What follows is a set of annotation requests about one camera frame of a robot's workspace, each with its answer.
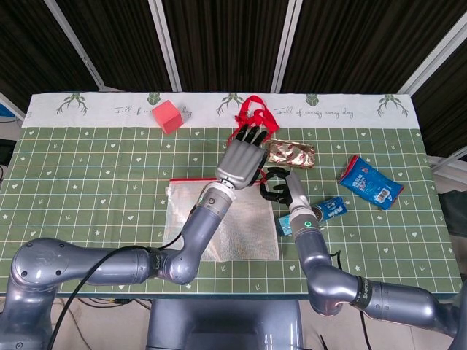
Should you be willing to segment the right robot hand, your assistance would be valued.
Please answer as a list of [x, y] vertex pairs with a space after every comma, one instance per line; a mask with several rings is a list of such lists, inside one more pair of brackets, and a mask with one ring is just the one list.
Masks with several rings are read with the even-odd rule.
[[[284, 184], [278, 184], [273, 187], [276, 192], [266, 189], [266, 182], [273, 177], [285, 181]], [[290, 213], [296, 209], [312, 209], [301, 180], [295, 172], [285, 168], [271, 167], [268, 168], [268, 172], [263, 178], [264, 182], [260, 184], [260, 194], [265, 200], [285, 204], [289, 208]]]

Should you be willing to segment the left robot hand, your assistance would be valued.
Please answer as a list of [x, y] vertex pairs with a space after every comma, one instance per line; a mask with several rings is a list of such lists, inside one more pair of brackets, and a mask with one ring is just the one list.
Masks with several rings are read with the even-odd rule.
[[251, 186], [266, 162], [266, 150], [262, 147], [266, 136], [267, 132], [261, 131], [259, 126], [242, 126], [217, 166], [217, 180], [230, 184], [235, 190]]

